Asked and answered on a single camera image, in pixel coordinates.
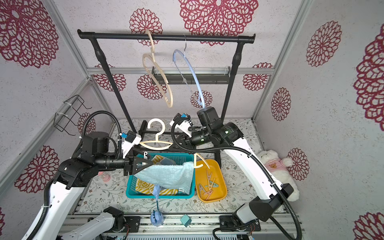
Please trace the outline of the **yellow striped towel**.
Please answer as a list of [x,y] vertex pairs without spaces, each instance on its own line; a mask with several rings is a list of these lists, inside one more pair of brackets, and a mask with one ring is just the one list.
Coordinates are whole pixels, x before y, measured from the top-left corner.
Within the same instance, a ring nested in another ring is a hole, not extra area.
[[[176,163],[166,157],[156,155],[152,158],[152,161],[157,165],[175,165]],[[155,185],[137,179],[135,191],[144,195],[153,195]],[[178,193],[177,189],[166,189],[160,187],[160,196],[175,196]]]

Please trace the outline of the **beige plastic hanger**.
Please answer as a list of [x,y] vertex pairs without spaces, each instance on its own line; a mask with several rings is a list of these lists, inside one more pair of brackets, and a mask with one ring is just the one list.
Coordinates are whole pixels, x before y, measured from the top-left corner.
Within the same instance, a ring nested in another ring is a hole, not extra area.
[[[162,150],[167,150],[169,149],[173,143],[172,142],[166,142],[166,141],[160,141],[159,140],[159,136],[161,136],[165,130],[166,130],[166,126],[165,126],[165,123],[160,120],[160,119],[157,119],[157,118],[154,118],[154,119],[151,119],[149,122],[148,122],[148,129],[151,128],[151,124],[153,122],[158,122],[161,124],[162,126],[162,129],[156,133],[155,135],[155,140],[151,140],[151,141],[141,141],[139,144],[147,149],[150,149],[150,150],[156,150],[156,151],[162,151]],[[148,144],[163,144],[164,146],[163,147],[154,147],[154,146],[150,146]],[[197,158],[200,158],[202,161],[203,161],[203,164],[200,164],[200,165],[197,165]],[[194,154],[194,169],[199,169],[199,168],[202,168],[203,166],[206,166],[208,167],[208,169],[210,169],[210,165],[207,163],[207,161],[198,153],[195,153]]]

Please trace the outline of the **teal plain towel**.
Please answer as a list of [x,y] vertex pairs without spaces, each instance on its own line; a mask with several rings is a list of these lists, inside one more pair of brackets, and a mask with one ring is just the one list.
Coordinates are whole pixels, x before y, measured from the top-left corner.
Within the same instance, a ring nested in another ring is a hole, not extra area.
[[165,189],[182,190],[189,195],[194,176],[193,162],[182,165],[152,165],[135,174],[135,177]]

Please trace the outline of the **peach pink clothespin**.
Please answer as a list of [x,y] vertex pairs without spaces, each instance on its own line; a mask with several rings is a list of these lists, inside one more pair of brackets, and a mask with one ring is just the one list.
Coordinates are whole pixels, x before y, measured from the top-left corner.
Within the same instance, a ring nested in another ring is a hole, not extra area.
[[211,181],[212,174],[213,174],[212,172],[208,172],[207,171],[207,180],[208,180],[208,182]]

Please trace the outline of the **grey clothespin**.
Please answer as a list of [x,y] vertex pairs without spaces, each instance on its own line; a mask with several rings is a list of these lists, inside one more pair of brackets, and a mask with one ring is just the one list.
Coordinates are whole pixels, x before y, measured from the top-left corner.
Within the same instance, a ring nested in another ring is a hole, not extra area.
[[205,190],[205,188],[201,184],[199,184],[199,193],[201,196],[207,194],[207,191]]

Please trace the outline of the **orange clothespin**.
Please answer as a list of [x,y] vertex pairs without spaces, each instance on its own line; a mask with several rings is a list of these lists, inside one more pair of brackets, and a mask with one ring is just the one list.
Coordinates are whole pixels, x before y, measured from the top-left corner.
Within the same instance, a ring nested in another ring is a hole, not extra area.
[[212,182],[211,184],[205,185],[204,186],[205,194],[206,193],[212,193],[213,188],[218,188],[218,187],[219,187],[219,185],[214,183],[214,182]]

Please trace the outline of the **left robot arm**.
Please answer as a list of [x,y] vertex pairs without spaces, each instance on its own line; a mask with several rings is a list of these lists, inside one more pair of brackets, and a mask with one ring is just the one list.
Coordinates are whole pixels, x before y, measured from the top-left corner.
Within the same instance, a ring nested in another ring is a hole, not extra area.
[[99,172],[122,169],[124,176],[135,175],[154,164],[150,160],[129,156],[131,149],[141,142],[141,136],[132,131],[127,134],[119,132],[114,142],[115,151],[109,153],[111,138],[108,133],[86,133],[88,124],[97,115],[109,116],[121,129],[117,118],[110,112],[96,111],[89,115],[72,157],[62,162],[54,177],[48,181],[44,189],[44,204],[23,237],[25,240],[92,240],[106,231],[119,233],[125,230],[127,222],[124,213],[108,207],[73,232],[59,234],[75,201]]

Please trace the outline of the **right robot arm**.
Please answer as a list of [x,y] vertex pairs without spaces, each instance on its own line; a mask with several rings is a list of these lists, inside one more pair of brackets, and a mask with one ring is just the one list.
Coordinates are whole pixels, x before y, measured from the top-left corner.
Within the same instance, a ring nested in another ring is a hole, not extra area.
[[[188,153],[210,153],[223,151],[240,167],[254,187],[257,197],[243,204],[230,218],[225,227],[215,228],[213,236],[218,239],[217,232],[233,232],[245,230],[259,221],[271,220],[289,240],[303,238],[300,221],[294,212],[288,197],[293,193],[290,184],[277,180],[253,152],[244,134],[234,123],[224,124],[215,108],[206,107],[197,112],[201,126],[191,123],[189,115],[176,114],[171,120],[171,136],[173,144]],[[296,236],[289,234],[274,218],[273,214],[280,207],[292,216]]]

